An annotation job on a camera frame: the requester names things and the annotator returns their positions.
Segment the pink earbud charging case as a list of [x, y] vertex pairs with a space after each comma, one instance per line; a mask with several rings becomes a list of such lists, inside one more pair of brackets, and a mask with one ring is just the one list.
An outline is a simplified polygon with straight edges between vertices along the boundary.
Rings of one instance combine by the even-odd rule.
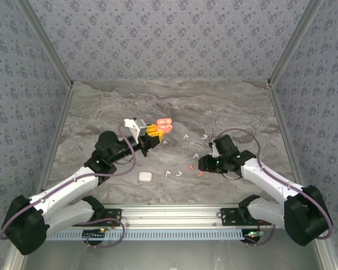
[[157, 120], [157, 131], [163, 131], [165, 134], [170, 133], [172, 131], [172, 119], [171, 118], [163, 118]]

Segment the black controller board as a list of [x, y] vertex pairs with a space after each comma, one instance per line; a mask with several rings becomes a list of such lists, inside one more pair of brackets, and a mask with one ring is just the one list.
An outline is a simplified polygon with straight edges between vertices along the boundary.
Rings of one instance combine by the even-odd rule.
[[263, 235], [263, 232], [254, 229], [243, 229], [242, 234], [244, 237], [242, 242], [245, 244], [257, 244]]
[[104, 229], [85, 229], [82, 232], [82, 238], [85, 239], [103, 239], [105, 237]]

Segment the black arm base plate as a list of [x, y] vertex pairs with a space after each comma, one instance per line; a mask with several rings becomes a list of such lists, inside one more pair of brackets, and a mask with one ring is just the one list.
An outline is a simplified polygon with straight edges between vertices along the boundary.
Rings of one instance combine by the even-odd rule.
[[263, 220], [254, 219], [244, 208], [221, 208], [220, 218], [223, 226], [271, 225]]
[[79, 209], [74, 213], [74, 218], [70, 222], [70, 227], [78, 227], [78, 226], [109, 226], [109, 227], [118, 227], [119, 222], [114, 220], [121, 220], [122, 218], [122, 210], [121, 209], [99, 209], [93, 210], [89, 208]]

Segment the aluminium mounting rail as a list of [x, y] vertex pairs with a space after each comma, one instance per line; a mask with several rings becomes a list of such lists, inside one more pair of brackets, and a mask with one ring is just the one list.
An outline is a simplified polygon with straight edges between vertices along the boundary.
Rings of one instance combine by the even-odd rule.
[[221, 226], [222, 208], [237, 204], [105, 204], [121, 209], [121, 221], [132, 229], [201, 229]]

